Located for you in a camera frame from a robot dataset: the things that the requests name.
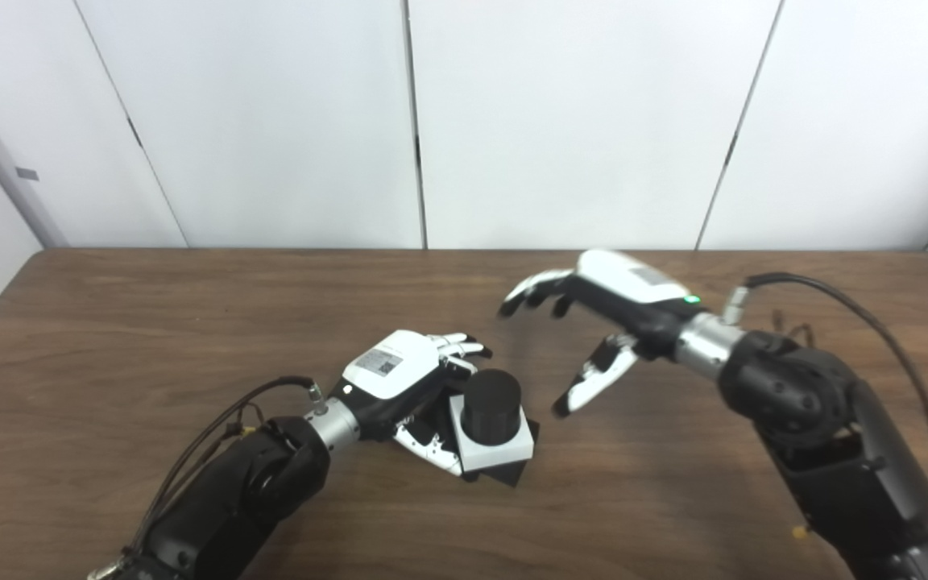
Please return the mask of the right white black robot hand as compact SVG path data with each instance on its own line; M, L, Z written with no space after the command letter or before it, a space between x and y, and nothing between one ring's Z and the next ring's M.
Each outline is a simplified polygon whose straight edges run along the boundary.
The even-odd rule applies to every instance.
M690 294L659 269L623 253L594 249L581 253L574 268L549 269L518 283L498 315L509 318L520 307L536 308L553 296L553 318L563 318L571 305L579 304L619 327L596 346L553 403L553 415L566 418L619 381L637 361L674 361L682 331L703 313Z

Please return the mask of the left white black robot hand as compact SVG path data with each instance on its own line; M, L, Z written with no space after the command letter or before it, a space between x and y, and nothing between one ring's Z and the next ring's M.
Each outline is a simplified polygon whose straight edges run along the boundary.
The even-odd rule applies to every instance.
M350 361L309 422L328 451L356 441L394 441L438 469L462 476L450 436L438 432L424 412L445 390L470 378L473 358L492 351L467 333L422 334L398 329Z

